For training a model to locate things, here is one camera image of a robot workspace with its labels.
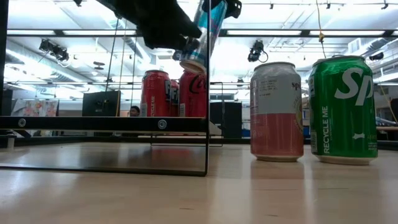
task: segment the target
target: soda can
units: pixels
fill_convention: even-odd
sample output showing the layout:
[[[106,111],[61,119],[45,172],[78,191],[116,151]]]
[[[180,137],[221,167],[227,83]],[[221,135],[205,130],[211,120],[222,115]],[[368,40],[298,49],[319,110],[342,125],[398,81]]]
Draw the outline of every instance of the soda can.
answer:
[[[180,78],[180,117],[206,116],[206,75],[185,70]]]
[[[295,65],[265,63],[250,83],[251,153],[259,160],[294,162],[303,156],[301,77]]]
[[[335,164],[367,165],[376,158],[373,74],[364,58],[319,60],[308,86],[312,153]]]
[[[190,43],[182,52],[180,65],[197,73],[205,73],[207,65],[207,12],[203,11],[202,5],[204,0],[201,0],[193,22],[201,30],[201,36],[197,44]],[[221,25],[223,23],[225,13],[227,10],[227,2],[222,0],[216,7],[211,10],[211,29],[210,29],[210,55],[213,53],[214,44],[220,33]]]
[[[167,72],[146,71],[142,78],[141,116],[170,116],[170,87]]]
[[[178,117],[178,99],[180,98],[178,82],[172,80],[171,84],[171,105],[170,105],[170,116]]]

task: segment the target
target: computer monitor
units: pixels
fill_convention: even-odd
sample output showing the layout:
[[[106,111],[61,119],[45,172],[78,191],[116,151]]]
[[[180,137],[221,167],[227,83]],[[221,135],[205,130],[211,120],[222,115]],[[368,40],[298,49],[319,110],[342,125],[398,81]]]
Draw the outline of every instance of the computer monitor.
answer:
[[[85,93],[82,116],[119,116],[120,91]]]

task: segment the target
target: blue and white can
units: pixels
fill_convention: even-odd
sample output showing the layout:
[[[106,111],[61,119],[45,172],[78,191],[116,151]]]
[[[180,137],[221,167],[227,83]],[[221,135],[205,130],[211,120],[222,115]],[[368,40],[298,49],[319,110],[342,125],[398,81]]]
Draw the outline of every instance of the blue and white can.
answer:
[[[188,44],[181,54],[180,65],[181,67],[195,72],[206,73],[207,65],[207,12],[203,11],[202,5],[204,0],[201,0],[195,14],[193,22],[201,30],[201,36],[198,39],[198,46]],[[224,21],[225,13],[227,10],[227,2],[222,0],[216,7],[211,10],[211,29],[210,29],[210,56],[213,53],[214,44],[220,33],[221,25]]]

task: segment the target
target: pink and white can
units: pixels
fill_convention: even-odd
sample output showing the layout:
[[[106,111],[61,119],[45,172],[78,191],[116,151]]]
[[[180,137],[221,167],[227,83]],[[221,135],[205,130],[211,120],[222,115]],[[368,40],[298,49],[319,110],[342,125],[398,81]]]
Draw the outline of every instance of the pink and white can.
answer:
[[[301,77],[295,65],[265,63],[250,83],[251,153],[265,161],[303,156]]]

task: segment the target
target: black robotic arm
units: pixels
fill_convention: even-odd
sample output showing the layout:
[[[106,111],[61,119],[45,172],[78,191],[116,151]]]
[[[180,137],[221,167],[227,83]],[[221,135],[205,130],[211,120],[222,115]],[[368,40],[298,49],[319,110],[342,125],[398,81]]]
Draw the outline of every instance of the black robotic arm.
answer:
[[[82,0],[74,0],[82,6]],[[147,47],[183,50],[186,37],[199,38],[201,31],[184,13],[177,0],[97,0],[112,10],[118,18],[125,18],[137,26]],[[222,0],[212,0],[211,8]],[[238,0],[226,0],[228,3],[225,18],[238,18],[242,4]],[[208,0],[202,9],[208,11]]]

